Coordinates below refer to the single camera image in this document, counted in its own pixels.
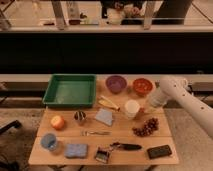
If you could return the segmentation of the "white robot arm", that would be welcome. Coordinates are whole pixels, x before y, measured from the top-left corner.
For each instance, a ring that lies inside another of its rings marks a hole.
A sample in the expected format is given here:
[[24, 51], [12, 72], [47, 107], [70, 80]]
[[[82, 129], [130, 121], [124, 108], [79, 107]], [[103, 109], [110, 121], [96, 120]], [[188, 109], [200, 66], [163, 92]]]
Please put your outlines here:
[[197, 124], [213, 139], [213, 108], [191, 95], [186, 88], [188, 81], [179, 76], [163, 76], [159, 87], [153, 90], [145, 103], [145, 111], [155, 110], [166, 105], [170, 98], [183, 107]]

